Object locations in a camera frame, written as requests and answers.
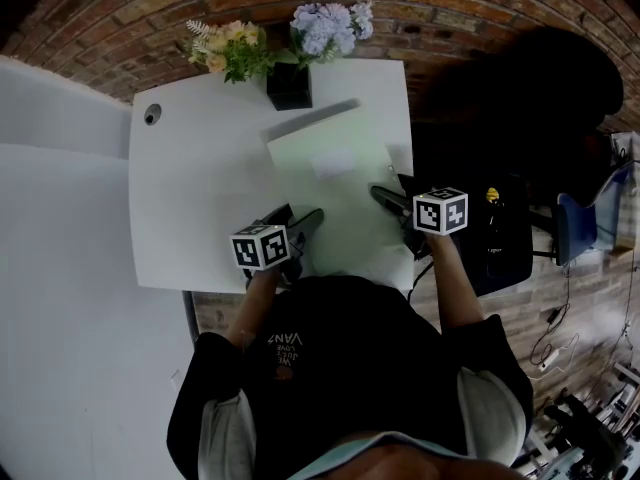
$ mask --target shirt sleeve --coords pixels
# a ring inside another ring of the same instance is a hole
[[[533,418],[533,388],[518,365],[498,315],[482,322],[443,331],[447,349],[456,362],[472,372],[488,371],[498,377],[522,406],[526,431]]]
[[[198,447],[204,406],[240,391],[242,354],[226,338],[201,334],[169,421],[167,448],[187,480],[198,480]]]

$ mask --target flower arrangement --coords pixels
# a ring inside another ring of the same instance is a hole
[[[254,75],[270,75],[276,62],[296,64],[296,72],[314,61],[328,62],[348,55],[358,39],[373,33],[371,2],[349,8],[342,4],[306,4],[294,12],[292,48],[270,52],[263,28],[234,21],[223,26],[187,21],[194,34],[188,45],[189,62],[203,64],[211,73],[225,72],[224,81],[244,82]]]
[[[234,21],[218,27],[189,20],[187,28],[195,34],[189,62],[203,64],[211,73],[226,72],[225,82],[244,82],[273,69],[276,61],[267,50],[264,29],[251,22]]]
[[[306,4],[293,14],[291,38],[293,53],[300,68],[313,61],[328,62],[348,55],[356,39],[373,34],[371,2],[357,3],[348,9],[342,4]]]

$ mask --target black and white cube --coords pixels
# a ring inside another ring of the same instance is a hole
[[[248,226],[229,239],[238,268],[267,270],[290,257],[285,226]]]
[[[454,188],[440,188],[413,197],[413,227],[427,233],[448,235],[466,228],[469,199]]]

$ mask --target forearm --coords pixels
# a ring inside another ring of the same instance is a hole
[[[273,305],[279,277],[278,269],[254,274],[240,312],[227,331],[227,339],[236,348],[243,350],[245,340],[255,336],[262,327]]]
[[[428,235],[438,289],[440,325],[443,329],[484,320],[467,273],[449,236]]]

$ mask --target light blue collar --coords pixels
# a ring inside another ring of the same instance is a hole
[[[323,473],[326,473],[332,469],[346,464],[350,460],[354,459],[369,448],[373,448],[384,438],[390,438],[400,443],[414,446],[426,452],[434,455],[441,455],[444,457],[451,457],[454,459],[463,459],[464,455],[447,450],[439,444],[432,443],[430,441],[422,441],[420,439],[414,439],[402,432],[381,432],[378,435],[369,437],[367,439],[358,439],[356,441],[350,441],[340,446],[332,448],[327,453],[314,460],[311,464],[298,471],[295,475],[289,477],[289,480],[307,480],[315,478]]]

